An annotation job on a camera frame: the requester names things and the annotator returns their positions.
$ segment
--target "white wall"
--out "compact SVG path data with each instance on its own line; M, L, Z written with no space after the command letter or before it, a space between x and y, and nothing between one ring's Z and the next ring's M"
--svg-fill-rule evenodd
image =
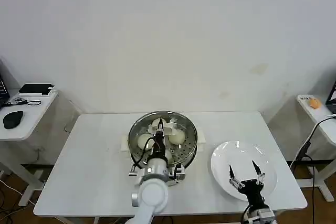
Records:
M291 159L311 127L295 95L336 79L335 17L335 0L0 0L0 55L87 113L259 110Z

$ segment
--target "cable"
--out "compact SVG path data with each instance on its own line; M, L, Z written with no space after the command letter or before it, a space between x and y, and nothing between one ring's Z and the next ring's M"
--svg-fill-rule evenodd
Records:
M138 161L136 161L136 162L133 164L133 166L132 166L132 167L133 167L133 171L135 170L135 167L140 163L140 161L142 161L143 157L145 156L146 146L147 146L148 142L150 141L150 139L154 140L153 137L150 137L149 139L147 139L147 141L146 141L146 143L145 143L145 146L144 146L144 148L143 148L143 150L142 150L142 154L141 154L140 159L139 159Z
M29 205L29 206L23 207L23 208L21 208L21 209L19 209L19 210L16 210L16 211L14 211L14 212L11 212L11 213L7 214L5 217L1 218L0 221L2 221L3 219L7 218L8 216L10 216L10 215L12 215L12 214L15 214L16 212L20 212L20 211L25 210L25 209L27 209L27 208L29 208L29 207L32 207L32 205Z
M67 131L67 126L68 126L68 124L69 124L70 122L73 121L74 116L75 116L75 110L72 110L72 116L71 116L71 119L70 119L70 121L67 122L66 125L64 126L64 131L67 132L67 133L71 133L71 131Z
M312 191L312 200L313 200L313 224L315 224L315 204L314 204L314 191L315 191L315 167L313 167L313 191Z
M326 119L323 119L322 121L320 121L320 122L318 122L317 124L315 124L315 126L314 126L314 128L312 129L312 131L310 132L308 138L307 138L307 139L304 141L304 143L301 145L301 147L299 148L298 152L296 152L296 155L295 155L295 157L294 157L292 163L290 164L289 168L291 168L292 165L293 165L293 163L294 163L294 161L296 161L296 159L297 159L297 157L298 157L298 155L299 155L301 149L302 149L302 148L303 148L303 147L310 141L310 139L311 139L311 137L314 135L314 133L315 133L317 127L318 127L321 123L323 123L323 122L325 122L325 121L327 121L327 120L330 120L330 119L334 119L334 118L336 118L336 115L335 115L335 114L330 115L330 117L328 117L328 118L326 118Z
M166 218L166 217L169 217L170 220L172 221L172 224L174 224L174 219L173 219L173 217L171 217L171 216L163 216L163 217L162 217L162 220L161 220L161 224L163 224L163 220L164 220L164 218Z
M18 190L14 189L13 187L10 187L10 186L7 185L5 182L3 182L1 179L0 179L0 182L1 182L2 184L4 184L6 187L8 187L9 189L11 189L11 190L17 192L18 194L20 194L21 196L23 196L22 193L20 193ZM29 201L30 203L32 203L34 206L36 205L36 204L35 204L34 202L32 202L30 199L29 199L28 201ZM15 213L15 212L19 212L19 211L21 211L21 210L23 210L23 209L25 209L25 208L28 208L28 207L31 207L31 206L27 206L27 207L21 208L20 210L14 211L14 212L8 214L7 216L10 216L11 214L13 214L13 213ZM54 218L57 219L57 220L59 220L60 222L64 223L62 220L58 219L57 217L54 217Z
M116 224L118 222L118 220L120 220L122 217L119 217L117 220L115 220L114 222L109 222L109 224Z
M39 100L28 101L28 100L24 100L24 99L22 99L22 100L16 99L15 102L16 103L7 102L7 103L3 104L3 107L11 107L11 106L16 106L16 105L39 106L42 103Z
M40 160L40 149L36 149L36 152L37 152L37 157L36 157L36 159L33 161L33 162L31 162L30 164L28 164L28 165L24 165L24 167L27 169L30 165L34 165L34 164L36 164L39 160Z
M21 196L23 196L22 193L20 193L18 190L14 189L13 187L10 187L10 186L7 185L5 182L3 182L1 179L0 179L0 182L1 182L2 184L4 184L6 187L8 187L9 189L11 189L11 190L13 190L13 191L16 191L18 194L20 194Z
M240 223L241 223L241 224L244 223L244 215L246 214L246 212L247 212L247 210L248 210L249 208L250 208L250 205L248 205L248 206L245 208L243 214L241 215L241 218L240 218Z
M71 131L66 130L66 126L64 126L64 131L67 132L67 133L71 133Z

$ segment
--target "table leg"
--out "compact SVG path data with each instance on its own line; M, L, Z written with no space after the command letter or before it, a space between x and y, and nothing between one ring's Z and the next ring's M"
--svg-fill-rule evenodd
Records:
M331 162L327 165L323 170L320 172L317 171L315 167L308 167L310 174L313 174L313 169L315 170L315 187L319 188L322 195L324 196L327 202L335 201L335 198L332 196L329 188L325 184L325 180L330 177L333 173L336 172L336 160ZM301 188L312 187L313 186L313 179L297 179L297 182Z
M336 159L327 165L323 170L319 171L319 175L315 176L317 180L326 180L336 172Z
M0 163L0 170L3 170L4 174L6 175L10 175L12 173L12 171L8 169L6 166L4 166L2 163Z
M27 171L14 155L11 155L11 153L8 152L8 150L0 147L0 163L10 169L29 185L34 186L34 188L43 187L43 183L39 181L33 174Z
M19 160L12 155L8 149L2 147L0 147L0 163L28 183L28 187L19 202L19 206L26 206L33 192L43 189L44 185L39 180L43 170L37 170L35 174L31 174L20 164Z
M98 224L98 221L99 221L99 217L95 217L93 224Z
M77 217L62 217L62 216L57 216L55 217L56 219L60 220L61 222L65 224L85 224L83 220Z

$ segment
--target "wooden floor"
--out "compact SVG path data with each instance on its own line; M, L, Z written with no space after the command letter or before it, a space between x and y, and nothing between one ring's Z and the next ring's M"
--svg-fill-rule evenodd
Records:
M296 178L309 178L309 172L305 167L298 167L296 172ZM19 191L23 191L26 184L12 174L3 180L10 186ZM331 192L336 196L336 174L332 175L327 180L328 187ZM20 210L10 215L9 218L0 220L0 224L60 224L61 222L55 218L37 217L33 214L33 207L27 207L25 209L20 208L17 203L19 196L16 192L11 191L3 184L0 184L0 189L3 191L5 198L2 210L0 211L0 219L4 218L11 210ZM310 224L312 223L312 190L310 188L302 190L307 202L308 207L303 210L287 211L277 217L279 224L295 223L295 224ZM33 201L36 201L38 194L33 196ZM0 204L2 203L3 196L0 195ZM336 223L336 202L325 202L323 196L318 189L315 189L315 223L316 224L335 224ZM155 217L154 224L192 224L192 223L221 223L221 222L239 222L240 215L212 215L212 216L173 216L170 217ZM101 218L99 223L114 223L117 218ZM93 223L93 218L83 218L85 223ZM120 218L114 224L121 224L126 221L125 218Z

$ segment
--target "white table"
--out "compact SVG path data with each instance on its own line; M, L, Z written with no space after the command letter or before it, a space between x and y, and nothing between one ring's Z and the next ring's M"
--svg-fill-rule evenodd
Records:
M318 123L323 119L326 119L327 115L331 115L330 110L325 106L318 109L313 109L309 106L308 102L310 99L319 99L322 103L321 97L315 97L311 94L301 94L297 96L297 101L310 116L314 123ZM331 119L320 124L319 129L322 134L326 137L327 141L336 146L336 119ZM335 201L331 192L329 191L325 180L336 172L336 160L327 165L323 170L318 172L314 167L308 167L309 172L312 174L313 169L315 169L315 186L318 187L323 194L326 201ZM312 187L312 179L298 179L300 187Z
M15 94L11 97L10 101L14 100L17 95L18 90L10 90L10 94ZM26 97L28 101L39 100L41 105L30 106L30 105L16 105L11 107L4 107L0 109L0 144L1 141L23 141L27 139L34 128L45 114L55 97L57 92L53 93L49 97ZM3 118L5 115L13 111L23 111L24 115L20 124L13 129L5 129L3 125ZM0 163L7 167L9 170L18 175L22 180L28 183L28 187L24 192L23 197L19 202L19 206L25 206L28 200L32 196L33 192L36 190L42 190L43 183L39 180L42 175L42 170L36 171L33 175L29 171L23 168L19 160L9 152L5 146L0 147Z
M186 179L169 188L160 215L207 215L242 212L247 203L225 193L209 164L224 141L256 144L270 156L278 175L275 191L266 197L274 211L307 206L292 172L259 112L183 113L202 128L206 143L186 169ZM133 216L135 177L131 158L120 151L122 136L143 114L81 115L60 153L34 208L38 216Z

